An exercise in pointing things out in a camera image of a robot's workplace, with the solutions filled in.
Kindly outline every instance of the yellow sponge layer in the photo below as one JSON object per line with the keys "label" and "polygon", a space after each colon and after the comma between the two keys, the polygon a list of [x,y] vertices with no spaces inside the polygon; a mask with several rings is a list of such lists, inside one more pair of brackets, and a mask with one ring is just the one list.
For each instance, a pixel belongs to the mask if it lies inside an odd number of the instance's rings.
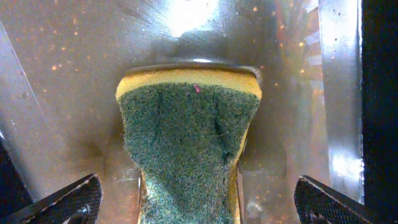
{"label": "yellow sponge layer", "polygon": [[261,98],[262,93],[257,80],[251,72],[232,72],[210,69],[176,69],[156,72],[140,72],[126,75],[116,90],[116,99],[123,94],[144,85],[159,83],[192,83],[220,85]]}

